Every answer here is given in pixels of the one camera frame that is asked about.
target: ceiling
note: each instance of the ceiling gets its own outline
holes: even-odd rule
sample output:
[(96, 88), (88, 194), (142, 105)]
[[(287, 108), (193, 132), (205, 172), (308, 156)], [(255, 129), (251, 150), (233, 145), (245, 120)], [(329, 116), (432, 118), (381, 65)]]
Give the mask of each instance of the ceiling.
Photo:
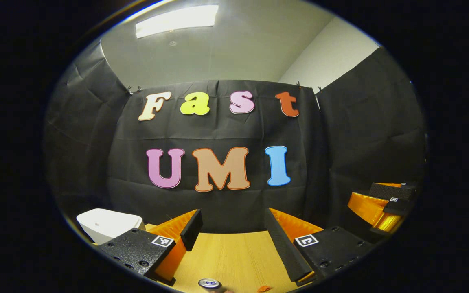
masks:
[[(204, 4), (219, 5), (214, 27), (136, 38), (137, 22)], [(115, 26), (102, 36), (102, 47), (127, 87), (207, 79), (276, 82), (333, 17), (300, 0), (175, 0)]]

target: yellow letter a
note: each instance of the yellow letter a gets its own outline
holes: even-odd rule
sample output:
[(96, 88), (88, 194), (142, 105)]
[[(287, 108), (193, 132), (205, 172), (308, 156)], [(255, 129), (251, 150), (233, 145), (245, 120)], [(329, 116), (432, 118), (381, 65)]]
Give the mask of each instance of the yellow letter a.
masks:
[(182, 114), (191, 115), (205, 115), (209, 112), (209, 107), (207, 107), (207, 103), (209, 102), (209, 96), (203, 92), (196, 92), (188, 94), (184, 100), (182, 106), (180, 106), (180, 111)]

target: white wall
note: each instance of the white wall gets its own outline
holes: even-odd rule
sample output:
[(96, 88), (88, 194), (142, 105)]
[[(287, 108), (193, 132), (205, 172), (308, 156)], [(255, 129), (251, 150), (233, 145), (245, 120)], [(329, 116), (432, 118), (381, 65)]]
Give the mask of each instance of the white wall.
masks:
[(324, 88), (379, 48), (376, 41), (334, 17), (287, 69), (279, 82)]

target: wooden table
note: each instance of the wooden table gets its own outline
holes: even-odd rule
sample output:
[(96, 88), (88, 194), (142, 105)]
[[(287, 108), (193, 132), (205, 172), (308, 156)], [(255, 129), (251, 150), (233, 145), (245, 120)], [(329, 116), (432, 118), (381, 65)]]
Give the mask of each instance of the wooden table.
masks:
[[(146, 230), (154, 227), (147, 224)], [(186, 293), (205, 293), (198, 285), (212, 278), (236, 293), (256, 292), (270, 286), (269, 293), (298, 289), (291, 282), (269, 232), (240, 234), (200, 233), (192, 251), (186, 252), (175, 272), (173, 289)]]

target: pink letter u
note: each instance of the pink letter u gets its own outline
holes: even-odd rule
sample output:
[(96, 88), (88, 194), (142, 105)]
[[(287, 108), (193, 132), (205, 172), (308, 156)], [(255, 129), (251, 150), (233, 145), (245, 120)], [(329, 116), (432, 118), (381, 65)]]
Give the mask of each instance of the pink letter u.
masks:
[(147, 150), (147, 172), (149, 174), (149, 180), (158, 187), (161, 188), (173, 188), (180, 183), (180, 161), (184, 155), (183, 149), (171, 149), (168, 151), (168, 155), (171, 157), (171, 177), (163, 178), (160, 175), (160, 157), (164, 152), (160, 149)]

